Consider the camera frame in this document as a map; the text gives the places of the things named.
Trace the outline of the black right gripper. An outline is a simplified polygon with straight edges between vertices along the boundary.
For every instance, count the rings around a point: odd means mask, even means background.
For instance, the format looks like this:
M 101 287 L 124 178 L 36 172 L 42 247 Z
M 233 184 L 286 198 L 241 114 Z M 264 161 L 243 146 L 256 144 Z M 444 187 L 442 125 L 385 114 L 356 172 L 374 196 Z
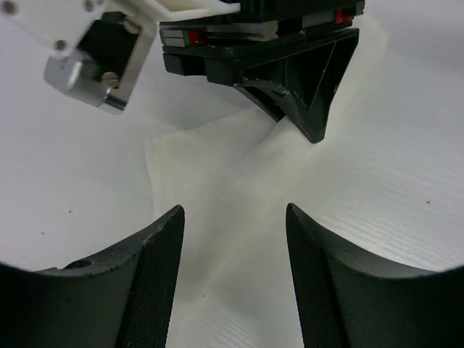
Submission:
M 316 144 L 357 48 L 364 1 L 238 1 L 240 10 L 161 22 L 165 69 L 235 86 Z

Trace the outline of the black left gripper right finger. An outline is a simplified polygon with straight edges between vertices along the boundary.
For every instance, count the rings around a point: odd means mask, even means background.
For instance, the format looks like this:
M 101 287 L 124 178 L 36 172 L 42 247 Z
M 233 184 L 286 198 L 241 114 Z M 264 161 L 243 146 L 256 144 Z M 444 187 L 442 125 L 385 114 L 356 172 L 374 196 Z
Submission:
M 463 268 L 388 260 L 323 227 L 295 204 L 286 239 L 306 347 L 461 347 Z

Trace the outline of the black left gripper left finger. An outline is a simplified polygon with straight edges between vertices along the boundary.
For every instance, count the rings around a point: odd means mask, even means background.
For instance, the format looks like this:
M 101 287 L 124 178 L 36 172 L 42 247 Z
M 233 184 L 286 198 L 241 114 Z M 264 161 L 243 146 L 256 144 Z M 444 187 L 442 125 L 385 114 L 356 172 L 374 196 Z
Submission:
M 185 212 L 65 268 L 1 265 L 3 347 L 164 347 Z

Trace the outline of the white cloth napkin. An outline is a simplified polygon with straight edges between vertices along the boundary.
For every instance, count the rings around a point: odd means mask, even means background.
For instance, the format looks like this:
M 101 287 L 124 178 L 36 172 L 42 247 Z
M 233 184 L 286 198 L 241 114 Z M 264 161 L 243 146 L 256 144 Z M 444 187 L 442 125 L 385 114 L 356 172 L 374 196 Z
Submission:
M 316 152 L 251 107 L 149 138 L 154 208 L 185 210 L 169 347 L 300 347 L 287 193 Z

